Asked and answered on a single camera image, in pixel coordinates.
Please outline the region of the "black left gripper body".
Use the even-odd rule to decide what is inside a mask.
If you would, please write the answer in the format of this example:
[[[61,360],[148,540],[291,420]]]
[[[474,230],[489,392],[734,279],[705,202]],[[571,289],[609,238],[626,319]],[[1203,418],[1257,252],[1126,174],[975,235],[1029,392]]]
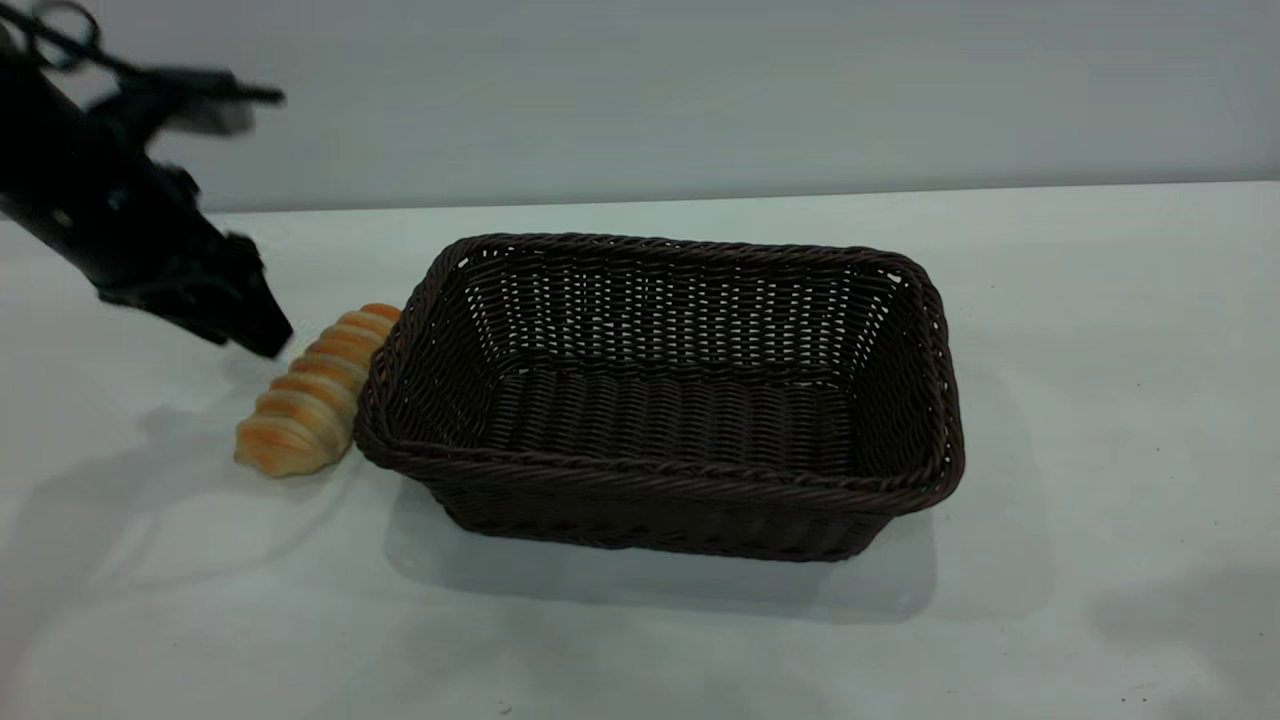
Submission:
[[[233,300],[227,282],[227,236],[201,213],[200,187],[177,165],[160,165],[148,183],[110,195],[108,269],[95,281],[99,299],[177,320],[180,300]]]

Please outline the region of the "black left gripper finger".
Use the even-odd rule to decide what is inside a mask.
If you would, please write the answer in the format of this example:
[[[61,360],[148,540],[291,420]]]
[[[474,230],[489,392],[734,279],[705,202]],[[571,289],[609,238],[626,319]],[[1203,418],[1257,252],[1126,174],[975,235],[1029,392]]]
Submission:
[[[239,345],[252,352],[262,352],[259,333],[259,304],[251,300],[180,300],[175,318],[182,327],[215,345]]]
[[[266,359],[278,357],[293,336],[265,275],[256,243],[248,236],[227,236],[227,277],[233,300],[227,337]]]

